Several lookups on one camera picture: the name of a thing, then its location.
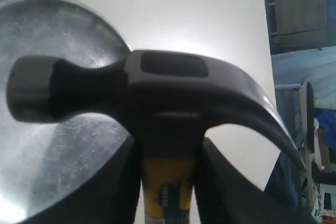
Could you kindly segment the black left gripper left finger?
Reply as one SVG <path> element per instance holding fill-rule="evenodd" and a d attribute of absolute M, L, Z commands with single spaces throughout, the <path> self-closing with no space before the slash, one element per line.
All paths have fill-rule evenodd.
<path fill-rule="evenodd" d="M 139 200 L 140 147 L 127 137 L 83 185 L 25 223 L 134 223 Z"/>

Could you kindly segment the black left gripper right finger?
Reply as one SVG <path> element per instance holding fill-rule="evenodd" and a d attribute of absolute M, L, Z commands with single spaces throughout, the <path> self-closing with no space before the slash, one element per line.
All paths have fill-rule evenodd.
<path fill-rule="evenodd" d="M 197 153 L 195 196 L 201 223 L 316 223 L 265 195 L 208 138 Z"/>

